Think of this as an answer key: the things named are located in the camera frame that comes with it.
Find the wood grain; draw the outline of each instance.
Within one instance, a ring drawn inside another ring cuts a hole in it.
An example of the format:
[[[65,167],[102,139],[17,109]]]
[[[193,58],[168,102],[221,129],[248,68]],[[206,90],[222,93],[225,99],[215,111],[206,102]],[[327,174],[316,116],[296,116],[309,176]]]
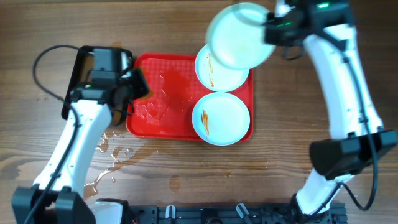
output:
[[[0,223],[14,223],[10,199],[30,186],[51,156],[65,124],[61,104],[31,78],[34,58],[57,44],[111,45],[144,52],[195,54],[211,19],[232,1],[3,4],[0,7]],[[274,1],[261,1],[267,8]],[[396,1],[352,1],[369,89],[385,127],[398,129]],[[256,68],[255,131],[244,144],[138,139],[122,125],[108,128],[86,181],[89,198],[124,198],[132,205],[288,202],[312,168],[308,145],[328,137],[328,117],[308,57],[281,59],[281,49]],[[64,95],[76,52],[56,50],[40,62],[45,86]],[[380,161],[372,209],[360,212],[342,190],[350,223],[397,223],[398,152]],[[359,201],[369,195],[371,169],[349,183]]]

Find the black cable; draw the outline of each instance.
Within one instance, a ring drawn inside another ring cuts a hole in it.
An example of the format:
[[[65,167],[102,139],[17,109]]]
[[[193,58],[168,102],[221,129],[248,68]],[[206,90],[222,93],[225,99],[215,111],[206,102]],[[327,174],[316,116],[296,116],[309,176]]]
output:
[[[358,78],[357,78],[357,76],[355,74],[353,64],[351,63],[351,60],[349,59],[349,57],[347,55],[345,55],[343,52],[341,52],[341,54],[343,55],[343,62],[347,63],[348,70],[349,70],[349,72],[350,72],[350,74],[351,74],[351,76],[353,78],[355,89],[357,91],[357,95],[358,95],[358,98],[359,98],[359,100],[358,100],[358,102],[359,102],[359,111],[362,114],[361,122],[364,123],[364,127],[365,127],[365,130],[366,130],[366,135],[368,137],[369,146],[370,146],[370,149],[371,149],[372,160],[373,160],[372,190],[371,190],[371,194],[369,196],[369,200],[366,203],[365,207],[362,207],[362,205],[359,204],[359,202],[355,198],[354,194],[352,193],[352,191],[349,189],[349,187],[345,183],[339,183],[339,184],[342,185],[347,190],[349,196],[351,197],[351,199],[353,200],[355,205],[360,210],[367,211],[372,206],[374,198],[376,197],[377,184],[379,182],[379,170],[378,170],[378,161],[377,161],[378,160],[378,156],[377,156],[376,147],[374,145],[373,138],[371,136],[371,131],[370,131],[370,128],[369,128],[369,119],[368,119],[368,117],[366,115],[366,106],[365,106],[365,103],[364,103],[363,94],[362,94],[362,91],[361,91],[361,87],[359,85]]]
[[[54,170],[54,173],[51,176],[51,179],[49,181],[49,183],[47,184],[47,186],[44,188],[42,194],[40,195],[40,197],[37,199],[37,201],[35,202],[32,210],[29,212],[27,218],[25,219],[24,224],[28,224],[30,222],[30,219],[32,219],[32,217],[35,215],[37,209],[39,209],[40,205],[42,204],[46,194],[49,192],[51,186],[53,185],[53,183],[55,182],[55,180],[59,177],[59,172],[63,166],[63,163],[65,162],[65,159],[67,158],[70,149],[72,148],[73,142],[76,139],[77,136],[77,132],[79,129],[79,123],[80,123],[80,119],[79,119],[79,115],[77,113],[77,110],[69,103],[67,103],[61,96],[56,95],[55,93],[53,93],[52,91],[50,91],[49,89],[47,89],[46,87],[44,87],[39,80],[37,79],[37,75],[36,75],[36,68],[37,68],[37,64],[39,62],[39,60],[43,57],[43,55],[45,55],[47,52],[53,50],[53,49],[58,49],[58,48],[71,48],[71,49],[76,49],[76,50],[80,50],[78,47],[75,46],[71,46],[71,45],[56,45],[50,48],[47,48],[46,50],[44,50],[42,53],[39,54],[39,56],[37,56],[37,58],[35,59],[35,62],[33,64],[33,68],[32,68],[32,74],[33,74],[33,79],[35,81],[35,84],[42,89],[44,92],[48,93],[49,95],[53,96],[54,98],[56,98],[57,100],[60,100],[63,102],[63,104],[65,106],[67,106],[69,109],[72,110],[73,115],[75,116],[75,128],[73,129],[73,133],[72,136],[70,138],[70,141],[68,143],[68,146],[65,150],[65,152],[63,153],[57,167]]]

